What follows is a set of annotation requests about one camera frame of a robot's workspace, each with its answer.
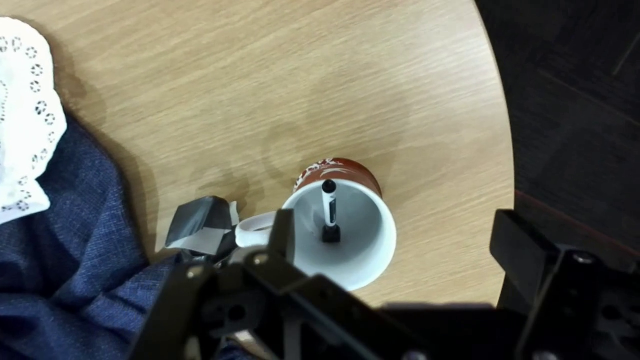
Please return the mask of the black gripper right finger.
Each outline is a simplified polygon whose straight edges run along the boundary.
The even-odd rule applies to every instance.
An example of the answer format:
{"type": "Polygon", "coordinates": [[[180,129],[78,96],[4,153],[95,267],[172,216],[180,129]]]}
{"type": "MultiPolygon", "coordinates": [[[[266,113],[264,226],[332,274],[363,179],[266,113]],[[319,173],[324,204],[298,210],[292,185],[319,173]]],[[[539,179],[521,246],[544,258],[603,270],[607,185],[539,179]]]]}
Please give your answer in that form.
{"type": "Polygon", "coordinates": [[[516,360],[640,360],[640,275],[559,246],[515,210],[494,213],[501,305],[521,310],[516,360]]]}

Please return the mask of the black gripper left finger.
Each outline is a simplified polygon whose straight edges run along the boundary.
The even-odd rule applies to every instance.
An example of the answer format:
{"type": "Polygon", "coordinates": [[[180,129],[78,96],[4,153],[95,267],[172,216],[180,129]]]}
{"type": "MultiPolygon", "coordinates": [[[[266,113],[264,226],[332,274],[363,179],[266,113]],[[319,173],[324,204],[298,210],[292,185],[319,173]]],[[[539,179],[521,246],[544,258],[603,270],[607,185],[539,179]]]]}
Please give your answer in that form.
{"type": "Polygon", "coordinates": [[[269,244],[241,262],[178,265],[131,360],[209,360],[248,332],[280,360],[428,360],[425,342],[327,275],[292,263],[295,212],[278,210],[269,244]]]}

